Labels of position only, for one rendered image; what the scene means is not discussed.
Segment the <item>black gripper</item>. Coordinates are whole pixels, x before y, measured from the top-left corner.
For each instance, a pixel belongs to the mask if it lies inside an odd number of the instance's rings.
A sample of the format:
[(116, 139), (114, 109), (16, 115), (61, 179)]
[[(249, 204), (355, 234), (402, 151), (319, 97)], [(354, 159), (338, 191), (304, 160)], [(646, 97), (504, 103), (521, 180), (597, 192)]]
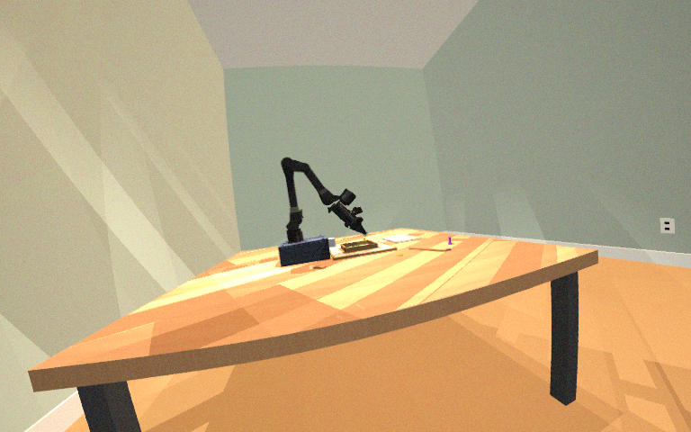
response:
[(362, 217), (354, 217), (350, 214), (350, 210), (346, 209), (340, 216), (339, 219), (342, 220), (345, 223), (345, 226), (348, 228), (350, 227), (351, 230), (355, 230), (357, 232), (363, 233), (364, 235), (366, 234), (366, 231), (364, 230), (362, 226)]

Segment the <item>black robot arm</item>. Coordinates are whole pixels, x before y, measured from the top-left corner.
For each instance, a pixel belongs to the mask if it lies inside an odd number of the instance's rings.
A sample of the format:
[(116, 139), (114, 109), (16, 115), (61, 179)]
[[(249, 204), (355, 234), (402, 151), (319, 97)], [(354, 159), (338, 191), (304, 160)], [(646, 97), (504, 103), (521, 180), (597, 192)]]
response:
[(307, 163), (302, 163), (300, 161), (293, 160), (290, 157), (284, 157), (281, 160), (281, 166), (282, 166), (285, 178), (286, 178), (288, 194), (289, 194), (289, 199), (290, 199), (290, 205), (291, 205), (290, 222), (286, 226), (288, 242), (289, 242), (288, 244), (303, 241), (302, 231), (301, 231), (301, 229), (298, 229), (299, 225), (302, 222), (303, 216), (302, 216), (302, 210), (299, 210), (298, 204), (297, 204), (296, 193), (295, 193), (296, 188), (295, 188), (295, 183), (294, 183), (294, 172), (300, 172), (300, 173), (305, 174), (305, 176), (310, 180), (312, 185), (317, 190), (321, 201), (325, 205), (330, 205), (333, 202), (336, 202), (337, 200), (339, 200), (337, 202), (337, 204), (334, 203), (331, 207), (328, 207), (328, 213), (334, 212), (339, 217), (346, 210), (345, 206), (350, 205), (350, 203), (356, 198), (355, 194), (353, 192), (347, 190), (347, 189), (345, 189), (340, 195), (333, 195), (319, 181), (319, 179), (314, 174), (314, 172), (310, 169), (310, 167)]

